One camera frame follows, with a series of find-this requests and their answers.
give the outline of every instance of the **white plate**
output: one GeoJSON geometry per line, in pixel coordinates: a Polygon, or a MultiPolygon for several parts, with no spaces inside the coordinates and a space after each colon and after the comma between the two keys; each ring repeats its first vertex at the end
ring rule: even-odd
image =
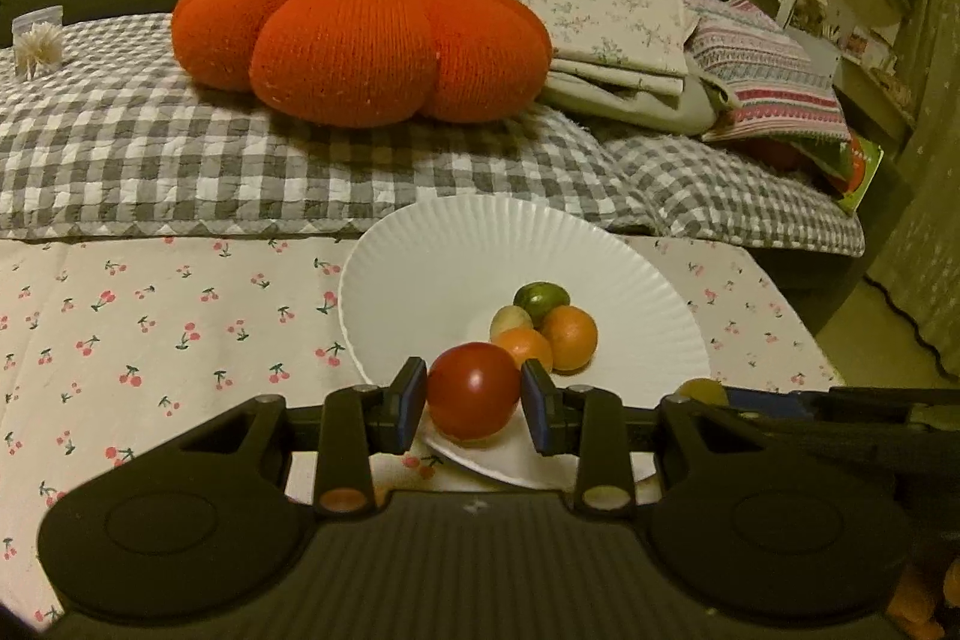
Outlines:
{"type": "MultiPolygon", "coordinates": [[[[493,314],[526,283],[563,286],[596,320],[600,341],[583,372],[558,386],[590,384],[625,405],[654,407],[683,381],[709,376],[696,321],[664,276],[606,231],[541,204],[504,196],[446,196],[387,215],[355,245],[340,280],[340,323],[367,383],[386,386],[409,356],[427,365],[448,348],[486,341],[493,314]]],[[[431,448],[494,480],[529,488],[574,485],[574,456],[539,456],[517,406],[482,448],[439,434],[431,448]]],[[[637,480],[654,471],[635,453],[637,480]]]]}

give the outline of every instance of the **curtain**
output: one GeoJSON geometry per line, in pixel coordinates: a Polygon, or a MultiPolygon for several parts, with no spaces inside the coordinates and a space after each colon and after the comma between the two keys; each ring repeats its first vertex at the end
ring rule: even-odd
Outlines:
{"type": "Polygon", "coordinates": [[[898,160],[915,197],[868,277],[960,375],[960,0],[916,0],[896,51],[917,100],[898,160]]]}

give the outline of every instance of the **checkered blanket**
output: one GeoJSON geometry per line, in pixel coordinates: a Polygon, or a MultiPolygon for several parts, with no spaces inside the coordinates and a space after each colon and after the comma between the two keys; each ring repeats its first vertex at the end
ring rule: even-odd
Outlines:
{"type": "Polygon", "coordinates": [[[656,204],[670,236],[863,255],[860,221],[821,191],[697,140],[616,121],[587,127],[656,204]]]}
{"type": "Polygon", "coordinates": [[[0,50],[0,237],[350,235],[473,193],[662,232],[599,143],[545,107],[482,126],[344,131],[194,86],[169,15],[71,25],[65,45],[61,71],[24,84],[0,50]]]}

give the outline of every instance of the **book with green cover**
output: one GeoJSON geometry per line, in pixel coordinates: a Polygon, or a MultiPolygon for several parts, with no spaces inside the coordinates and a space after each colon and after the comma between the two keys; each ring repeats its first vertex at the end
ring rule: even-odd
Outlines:
{"type": "Polygon", "coordinates": [[[845,212],[853,215],[880,167],[883,148],[853,130],[851,130],[851,138],[853,138],[853,177],[848,181],[846,193],[837,196],[837,203],[845,212]]]}

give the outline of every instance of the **orange pumpkin pillow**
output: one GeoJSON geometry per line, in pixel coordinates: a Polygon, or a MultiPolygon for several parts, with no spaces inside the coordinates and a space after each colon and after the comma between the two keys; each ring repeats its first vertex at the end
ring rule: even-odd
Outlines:
{"type": "Polygon", "coordinates": [[[171,29],[200,84],[347,127],[504,118],[544,87],[552,55],[516,0],[179,0],[171,29]]]}

